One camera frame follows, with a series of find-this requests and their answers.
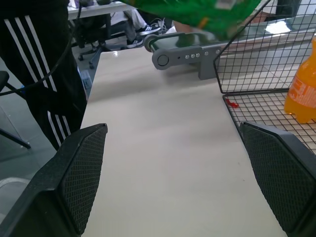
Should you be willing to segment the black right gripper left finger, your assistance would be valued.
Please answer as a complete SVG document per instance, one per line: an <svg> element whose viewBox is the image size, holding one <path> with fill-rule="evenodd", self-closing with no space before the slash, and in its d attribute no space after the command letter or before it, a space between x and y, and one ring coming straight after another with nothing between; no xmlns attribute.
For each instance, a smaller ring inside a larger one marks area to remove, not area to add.
<svg viewBox="0 0 316 237"><path fill-rule="evenodd" d="M78 130L32 179L0 182L3 237L80 237L99 187L107 125Z"/></svg>

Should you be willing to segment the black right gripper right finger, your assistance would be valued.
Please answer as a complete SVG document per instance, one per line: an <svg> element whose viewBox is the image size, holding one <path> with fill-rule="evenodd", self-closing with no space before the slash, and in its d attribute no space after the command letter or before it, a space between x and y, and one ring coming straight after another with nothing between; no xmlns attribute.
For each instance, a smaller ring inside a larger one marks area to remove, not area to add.
<svg viewBox="0 0 316 237"><path fill-rule="evenodd" d="M294 134L253 122L239 126L251 166L286 234L316 232L316 156Z"/></svg>

